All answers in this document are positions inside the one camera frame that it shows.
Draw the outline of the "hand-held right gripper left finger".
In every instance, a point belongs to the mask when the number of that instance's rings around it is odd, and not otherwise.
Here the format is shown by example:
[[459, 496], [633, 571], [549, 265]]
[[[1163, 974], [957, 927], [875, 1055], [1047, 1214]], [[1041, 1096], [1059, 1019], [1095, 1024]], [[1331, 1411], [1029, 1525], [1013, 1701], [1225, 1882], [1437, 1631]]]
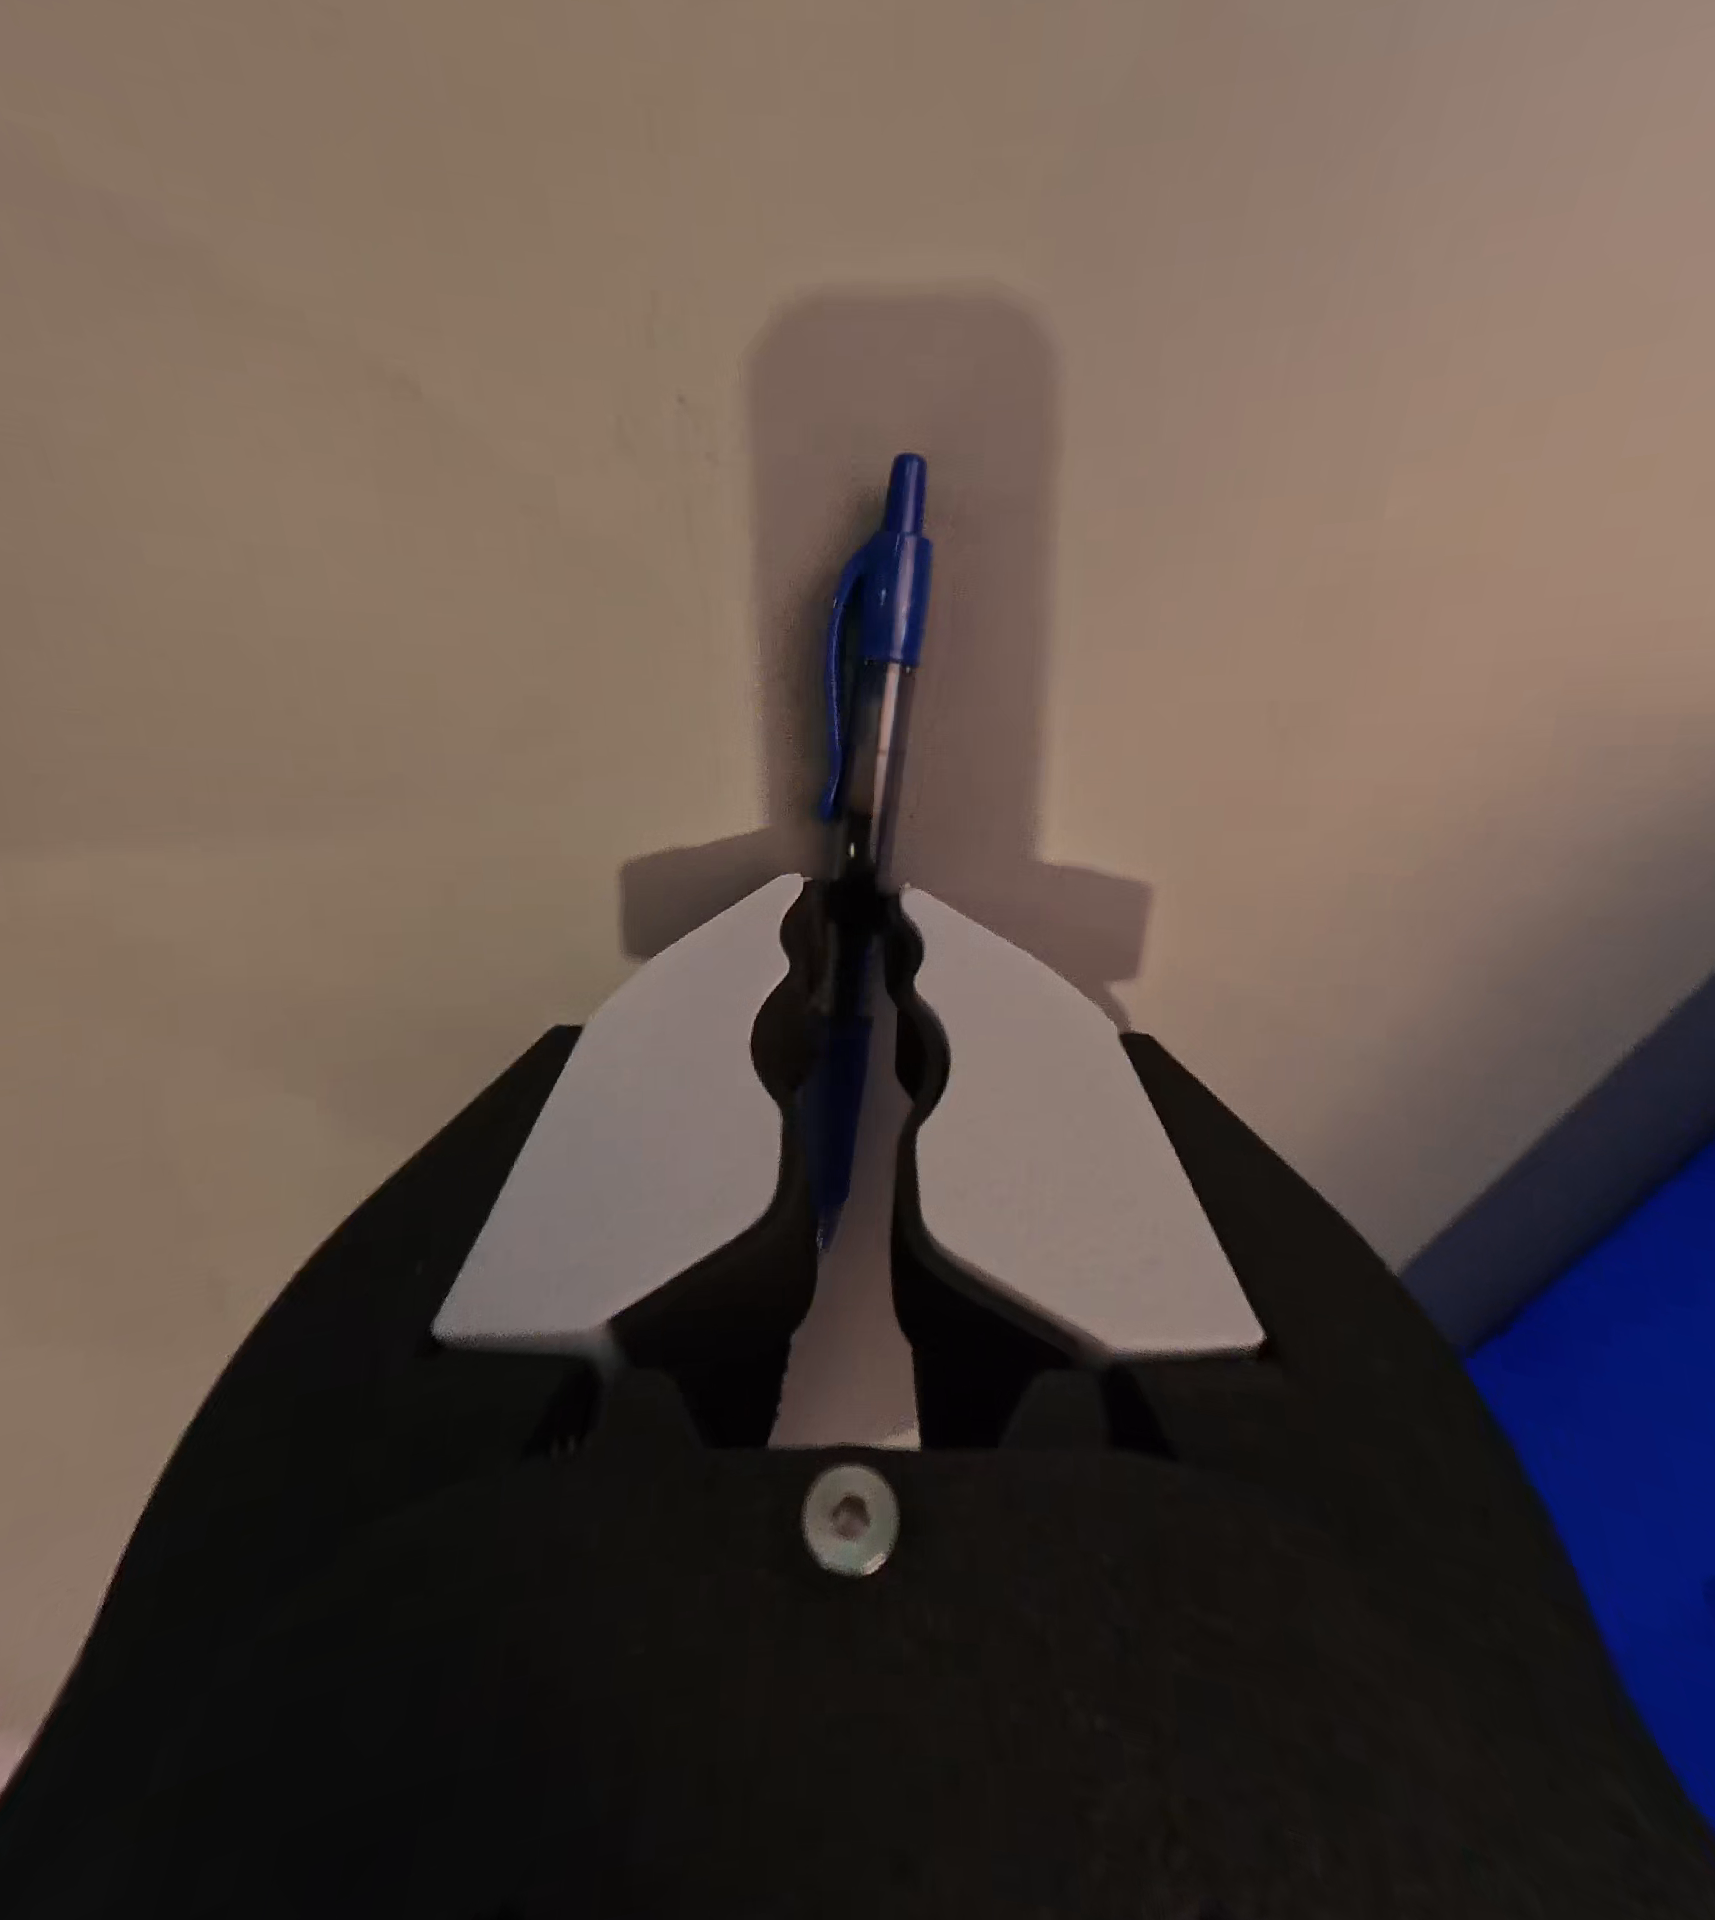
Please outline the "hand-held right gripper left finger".
[[819, 970], [821, 891], [781, 874], [619, 987], [461, 1260], [437, 1344], [663, 1375], [707, 1444], [765, 1449], [817, 1286]]

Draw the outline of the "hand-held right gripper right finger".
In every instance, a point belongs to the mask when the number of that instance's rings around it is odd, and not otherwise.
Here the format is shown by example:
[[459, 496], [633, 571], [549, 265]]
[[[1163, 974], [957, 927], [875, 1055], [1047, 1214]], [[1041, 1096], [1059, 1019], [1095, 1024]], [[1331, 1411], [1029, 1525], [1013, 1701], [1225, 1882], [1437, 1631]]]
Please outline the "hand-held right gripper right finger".
[[887, 937], [891, 1300], [925, 1451], [995, 1449], [1033, 1380], [1245, 1362], [1263, 1330], [1127, 1051], [1045, 961], [937, 894]]

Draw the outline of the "blue plastic bin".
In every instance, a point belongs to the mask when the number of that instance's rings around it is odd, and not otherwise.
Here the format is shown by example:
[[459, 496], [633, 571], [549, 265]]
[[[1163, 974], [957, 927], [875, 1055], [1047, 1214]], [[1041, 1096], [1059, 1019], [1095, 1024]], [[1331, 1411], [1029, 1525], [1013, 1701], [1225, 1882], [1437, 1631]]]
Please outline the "blue plastic bin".
[[1715, 1828], [1715, 968], [1401, 1276]]

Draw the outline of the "blue retractable pen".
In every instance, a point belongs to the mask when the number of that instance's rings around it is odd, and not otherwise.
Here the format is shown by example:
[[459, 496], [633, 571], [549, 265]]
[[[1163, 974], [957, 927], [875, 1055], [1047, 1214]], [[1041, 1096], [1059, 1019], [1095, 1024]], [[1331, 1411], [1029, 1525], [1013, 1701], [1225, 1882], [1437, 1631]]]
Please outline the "blue retractable pen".
[[847, 559], [821, 648], [829, 829], [823, 893], [825, 1020], [811, 1095], [817, 1249], [847, 1206], [869, 1069], [871, 955], [881, 941], [893, 839], [909, 756], [917, 667], [931, 601], [927, 465], [893, 458], [875, 530]]

